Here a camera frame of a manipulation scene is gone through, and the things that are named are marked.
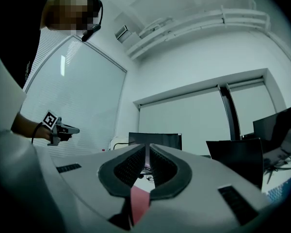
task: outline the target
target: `hand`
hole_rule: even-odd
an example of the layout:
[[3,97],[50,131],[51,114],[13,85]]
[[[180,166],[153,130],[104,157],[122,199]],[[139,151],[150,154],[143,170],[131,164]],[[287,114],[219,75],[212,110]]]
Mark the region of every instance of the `hand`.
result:
[[38,128],[37,133],[35,134],[35,138],[43,138],[47,141],[50,141],[50,135],[50,130],[42,125]]

